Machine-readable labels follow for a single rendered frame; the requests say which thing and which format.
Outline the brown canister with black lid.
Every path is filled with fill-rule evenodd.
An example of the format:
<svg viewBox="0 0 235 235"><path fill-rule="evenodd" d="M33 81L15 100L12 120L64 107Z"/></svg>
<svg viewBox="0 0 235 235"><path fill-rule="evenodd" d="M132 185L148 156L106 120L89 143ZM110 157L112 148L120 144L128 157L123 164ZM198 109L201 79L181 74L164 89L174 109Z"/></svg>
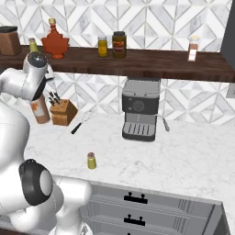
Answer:
<svg viewBox="0 0 235 235"><path fill-rule="evenodd" d="M0 27L0 53L13 56L22 51L16 26Z"/></svg>

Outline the grey drawer front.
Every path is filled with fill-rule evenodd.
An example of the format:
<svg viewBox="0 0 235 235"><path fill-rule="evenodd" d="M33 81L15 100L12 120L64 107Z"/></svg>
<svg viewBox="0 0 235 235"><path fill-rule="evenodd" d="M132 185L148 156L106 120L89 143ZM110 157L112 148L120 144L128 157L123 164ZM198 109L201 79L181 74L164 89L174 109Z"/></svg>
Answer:
<svg viewBox="0 0 235 235"><path fill-rule="evenodd" d="M146 222L145 226L129 224L124 218L131 215L134 219ZM126 213L121 216L95 215L84 216L94 235L205 235L204 218L182 218L157 213Z"/></svg>
<svg viewBox="0 0 235 235"><path fill-rule="evenodd" d="M131 189L119 189L116 187L108 187L101 185L93 186L94 198L111 199L120 202L129 202L124 200L129 192L135 197L140 197L144 194L148 199L148 204L130 202L136 205L144 205L149 207L160 207L170 209L173 212L183 212L190 216L207 218L214 208L212 204L197 202L189 199L176 198L174 196L160 196L154 193L146 193Z"/></svg>

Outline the grey espresso machine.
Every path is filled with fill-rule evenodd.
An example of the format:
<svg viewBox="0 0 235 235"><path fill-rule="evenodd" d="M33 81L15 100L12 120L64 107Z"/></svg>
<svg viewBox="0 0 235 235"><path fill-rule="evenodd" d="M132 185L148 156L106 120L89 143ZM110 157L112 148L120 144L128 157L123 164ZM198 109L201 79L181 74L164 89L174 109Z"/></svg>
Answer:
<svg viewBox="0 0 235 235"><path fill-rule="evenodd" d="M122 89L125 121L122 137L126 140L155 141L160 101L160 78L128 78Z"/></svg>

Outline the red maple leaf syrup bottle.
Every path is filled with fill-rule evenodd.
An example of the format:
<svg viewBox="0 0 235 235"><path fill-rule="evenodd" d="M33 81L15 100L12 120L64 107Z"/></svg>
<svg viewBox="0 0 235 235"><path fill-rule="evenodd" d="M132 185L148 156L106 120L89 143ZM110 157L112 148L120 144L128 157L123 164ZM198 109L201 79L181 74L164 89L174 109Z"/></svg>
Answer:
<svg viewBox="0 0 235 235"><path fill-rule="evenodd" d="M49 33L46 37L41 39L43 49L51 55L52 59L63 59L64 53L69 50L69 39L58 32L55 18L50 18L49 23Z"/></svg>

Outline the dark jar with orange label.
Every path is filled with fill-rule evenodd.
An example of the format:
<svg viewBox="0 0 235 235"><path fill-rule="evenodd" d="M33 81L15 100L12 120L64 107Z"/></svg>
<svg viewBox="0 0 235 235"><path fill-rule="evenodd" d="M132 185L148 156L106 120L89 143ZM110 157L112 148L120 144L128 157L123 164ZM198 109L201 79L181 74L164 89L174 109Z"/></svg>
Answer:
<svg viewBox="0 0 235 235"><path fill-rule="evenodd" d="M112 54L114 59L125 59L127 54L127 36L124 31L115 31L112 36Z"/></svg>

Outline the small green bottle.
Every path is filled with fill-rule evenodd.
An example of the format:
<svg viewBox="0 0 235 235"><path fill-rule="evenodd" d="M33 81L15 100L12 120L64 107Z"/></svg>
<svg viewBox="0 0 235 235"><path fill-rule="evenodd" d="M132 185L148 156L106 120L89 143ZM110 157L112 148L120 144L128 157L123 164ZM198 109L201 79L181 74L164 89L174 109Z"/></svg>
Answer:
<svg viewBox="0 0 235 235"><path fill-rule="evenodd" d="M39 51L38 45L37 45L37 43L36 43L34 38L29 38L28 42L29 42L29 50L30 51L35 51L35 52Z"/></svg>

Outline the wall socket plate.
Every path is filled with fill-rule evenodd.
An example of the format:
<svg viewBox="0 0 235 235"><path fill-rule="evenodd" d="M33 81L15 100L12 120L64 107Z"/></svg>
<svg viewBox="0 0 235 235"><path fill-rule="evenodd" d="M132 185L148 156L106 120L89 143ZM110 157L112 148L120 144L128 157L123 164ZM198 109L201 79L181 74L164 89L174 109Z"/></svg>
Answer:
<svg viewBox="0 0 235 235"><path fill-rule="evenodd" d="M226 95L227 98L235 98L235 84L230 84Z"/></svg>

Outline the orange condiment bottle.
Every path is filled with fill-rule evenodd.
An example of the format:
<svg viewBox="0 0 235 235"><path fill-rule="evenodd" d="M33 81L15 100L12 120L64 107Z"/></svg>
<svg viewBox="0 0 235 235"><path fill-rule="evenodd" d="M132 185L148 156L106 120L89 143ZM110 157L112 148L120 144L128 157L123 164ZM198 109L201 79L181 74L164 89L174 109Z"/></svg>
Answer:
<svg viewBox="0 0 235 235"><path fill-rule="evenodd" d="M50 115L45 103L44 95L41 95L39 99L32 101L30 105L35 119L39 124L47 123L50 120Z"/></svg>

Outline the wooden knife block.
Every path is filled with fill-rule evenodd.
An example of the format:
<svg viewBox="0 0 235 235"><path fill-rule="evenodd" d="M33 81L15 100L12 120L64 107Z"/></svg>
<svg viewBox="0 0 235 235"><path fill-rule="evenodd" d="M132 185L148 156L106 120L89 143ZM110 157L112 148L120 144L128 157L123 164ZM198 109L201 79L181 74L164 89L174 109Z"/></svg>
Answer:
<svg viewBox="0 0 235 235"><path fill-rule="evenodd" d="M53 125L69 126L78 109L69 99L61 99L57 93L50 92L50 112Z"/></svg>

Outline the olive green shaker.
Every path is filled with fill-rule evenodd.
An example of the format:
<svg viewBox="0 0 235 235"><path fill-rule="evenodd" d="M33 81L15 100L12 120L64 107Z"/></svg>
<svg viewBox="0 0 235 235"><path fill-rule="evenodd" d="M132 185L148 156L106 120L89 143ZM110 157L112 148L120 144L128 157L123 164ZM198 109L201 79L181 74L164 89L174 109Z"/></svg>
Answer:
<svg viewBox="0 0 235 235"><path fill-rule="evenodd" d="M93 152L87 154L87 166L91 170L96 168L95 154Z"/></svg>

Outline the dark wooden shelf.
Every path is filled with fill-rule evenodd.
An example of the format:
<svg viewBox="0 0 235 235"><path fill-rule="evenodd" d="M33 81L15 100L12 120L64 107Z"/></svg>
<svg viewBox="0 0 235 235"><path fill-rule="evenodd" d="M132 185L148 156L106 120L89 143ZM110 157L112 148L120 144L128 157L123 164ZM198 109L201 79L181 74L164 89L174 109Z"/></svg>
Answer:
<svg viewBox="0 0 235 235"><path fill-rule="evenodd" d="M114 59L100 58L96 48L70 48L64 58L49 63L63 73L235 83L235 71L218 52L199 52L190 62L179 50L127 50L126 58Z"/></svg>

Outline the grey cabinet side panel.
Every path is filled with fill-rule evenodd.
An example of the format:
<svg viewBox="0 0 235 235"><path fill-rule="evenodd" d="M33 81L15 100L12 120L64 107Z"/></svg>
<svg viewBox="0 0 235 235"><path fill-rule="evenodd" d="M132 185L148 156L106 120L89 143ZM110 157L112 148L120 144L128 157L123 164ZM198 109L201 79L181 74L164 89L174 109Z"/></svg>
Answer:
<svg viewBox="0 0 235 235"><path fill-rule="evenodd" d="M235 70L235 0L232 0L220 53Z"/></svg>

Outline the yellow jar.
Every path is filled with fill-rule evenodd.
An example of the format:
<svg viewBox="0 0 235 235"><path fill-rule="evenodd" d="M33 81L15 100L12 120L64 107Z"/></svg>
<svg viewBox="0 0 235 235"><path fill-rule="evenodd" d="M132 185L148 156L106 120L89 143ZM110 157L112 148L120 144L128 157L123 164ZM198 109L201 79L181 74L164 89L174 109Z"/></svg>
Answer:
<svg viewBox="0 0 235 235"><path fill-rule="evenodd" d="M97 42L98 46L98 55L100 57L106 57L107 56L107 40L106 36L99 36Z"/></svg>

